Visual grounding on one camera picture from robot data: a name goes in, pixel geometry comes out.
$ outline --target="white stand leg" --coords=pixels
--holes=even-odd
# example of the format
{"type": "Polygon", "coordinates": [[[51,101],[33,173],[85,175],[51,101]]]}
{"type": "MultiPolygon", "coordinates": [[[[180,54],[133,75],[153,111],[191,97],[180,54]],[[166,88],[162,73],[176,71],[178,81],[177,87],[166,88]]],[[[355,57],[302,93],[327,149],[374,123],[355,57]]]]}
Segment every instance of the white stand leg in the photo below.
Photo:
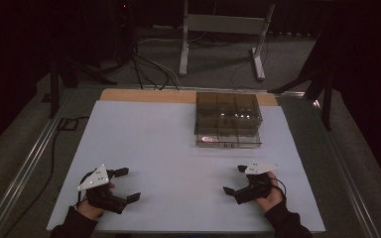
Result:
{"type": "Polygon", "coordinates": [[[180,76],[186,76],[188,73],[188,54],[190,52],[190,49],[188,47],[188,44],[186,46],[183,46],[182,48],[182,54],[181,54],[181,65],[179,67],[179,75],[180,76]]]}
{"type": "Polygon", "coordinates": [[[256,56],[256,48],[252,48],[253,63],[255,64],[256,75],[259,80],[265,79],[264,68],[262,67],[261,56],[256,56]]]}

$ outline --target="table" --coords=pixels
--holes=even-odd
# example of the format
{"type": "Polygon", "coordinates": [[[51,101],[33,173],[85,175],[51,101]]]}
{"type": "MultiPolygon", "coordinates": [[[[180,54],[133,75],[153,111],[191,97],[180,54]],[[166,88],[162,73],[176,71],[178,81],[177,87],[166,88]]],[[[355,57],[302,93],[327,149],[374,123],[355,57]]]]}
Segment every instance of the table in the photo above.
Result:
{"type": "Polygon", "coordinates": [[[257,97],[264,119],[261,147],[214,149],[194,145],[195,92],[106,89],[94,105],[47,229],[64,221],[80,179],[104,164],[109,170],[130,170],[112,180],[115,195],[141,192],[141,199],[122,215],[106,212],[98,231],[272,231],[254,202],[238,205],[222,190],[246,186],[237,166],[258,160],[281,165],[275,174],[287,187],[289,209],[299,212],[311,231],[324,231],[284,113],[271,94],[257,97]]]}
{"type": "Polygon", "coordinates": [[[260,54],[274,12],[274,1],[271,1],[265,18],[190,14],[188,11],[188,1],[185,0],[184,7],[184,34],[179,74],[185,76],[188,73],[188,31],[222,32],[259,35],[258,45],[252,49],[252,58],[258,79],[265,79],[260,54]]]}

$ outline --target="aluminum rail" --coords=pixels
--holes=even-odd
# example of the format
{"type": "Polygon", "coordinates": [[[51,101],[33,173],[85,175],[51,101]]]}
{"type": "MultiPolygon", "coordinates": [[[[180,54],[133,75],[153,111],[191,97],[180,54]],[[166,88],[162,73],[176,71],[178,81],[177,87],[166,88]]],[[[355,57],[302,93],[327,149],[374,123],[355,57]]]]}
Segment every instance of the aluminum rail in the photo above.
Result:
{"type": "Polygon", "coordinates": [[[317,101],[310,104],[312,111],[314,112],[315,119],[320,124],[320,129],[326,140],[332,154],[333,154],[333,162],[335,163],[336,170],[341,178],[342,184],[345,188],[345,191],[348,195],[348,198],[351,201],[352,207],[354,208],[354,212],[357,215],[358,221],[363,229],[364,235],[366,238],[380,238],[378,229],[376,228],[373,219],[370,216],[370,213],[367,209],[367,206],[364,202],[364,199],[358,190],[357,185],[354,182],[354,179],[351,176],[349,168],[345,163],[345,159],[338,149],[338,146],[333,138],[332,134],[326,130],[326,128],[322,125],[320,119],[320,105],[317,101]]]}
{"type": "Polygon", "coordinates": [[[72,95],[73,89],[67,89],[63,94],[60,110],[53,119],[48,121],[41,135],[39,136],[39,139],[36,141],[36,144],[33,146],[30,154],[27,156],[24,164],[17,171],[15,177],[5,191],[4,196],[0,200],[0,232],[21,192],[23,191],[24,186],[29,180],[30,175],[36,167],[36,164],[40,160],[46,145],[54,134],[55,129],[58,126],[58,122],[61,119],[63,109],[72,95]]]}

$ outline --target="sleeve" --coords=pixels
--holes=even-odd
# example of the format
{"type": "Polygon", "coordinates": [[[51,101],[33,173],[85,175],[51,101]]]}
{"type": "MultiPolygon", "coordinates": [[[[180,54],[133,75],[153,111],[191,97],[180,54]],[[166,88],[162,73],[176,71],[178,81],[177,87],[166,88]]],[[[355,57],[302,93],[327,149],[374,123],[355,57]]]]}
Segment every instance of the sleeve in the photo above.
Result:
{"type": "Polygon", "coordinates": [[[312,233],[300,223],[300,215],[290,212],[286,200],[278,203],[265,213],[271,222],[277,238],[312,238],[312,233]]]}
{"type": "Polygon", "coordinates": [[[97,221],[81,215],[73,206],[70,206],[64,223],[52,230],[51,238],[87,238],[91,236],[97,223],[97,221]]]}

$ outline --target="wooden edge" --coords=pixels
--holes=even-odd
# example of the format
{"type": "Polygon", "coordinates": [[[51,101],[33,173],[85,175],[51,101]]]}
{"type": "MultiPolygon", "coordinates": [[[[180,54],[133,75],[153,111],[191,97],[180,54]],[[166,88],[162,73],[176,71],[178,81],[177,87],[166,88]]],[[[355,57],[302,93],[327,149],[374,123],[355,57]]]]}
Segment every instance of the wooden edge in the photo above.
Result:
{"type": "MultiPolygon", "coordinates": [[[[273,94],[256,93],[260,106],[278,106],[273,94]]],[[[140,90],[140,89],[104,89],[100,96],[101,101],[136,101],[136,102],[176,102],[195,103],[195,91],[172,90],[140,90]]]]}

